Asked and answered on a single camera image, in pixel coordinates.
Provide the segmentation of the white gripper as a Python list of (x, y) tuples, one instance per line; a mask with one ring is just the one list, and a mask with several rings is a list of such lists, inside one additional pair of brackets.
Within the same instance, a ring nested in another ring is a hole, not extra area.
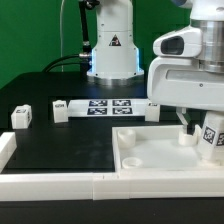
[(224, 111), (224, 74), (200, 70), (195, 59), (157, 57), (149, 67), (147, 96), (155, 104), (177, 107), (189, 134), (186, 108)]

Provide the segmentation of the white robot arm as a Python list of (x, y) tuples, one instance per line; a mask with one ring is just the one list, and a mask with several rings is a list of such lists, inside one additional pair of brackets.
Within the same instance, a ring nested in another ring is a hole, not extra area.
[[(147, 96), (154, 104), (202, 109), (208, 122), (224, 120), (224, 0), (171, 0), (189, 8), (190, 24), (153, 43)], [(132, 4), (100, 0), (98, 42), (87, 77), (106, 85), (126, 84), (143, 74), (133, 43)]]

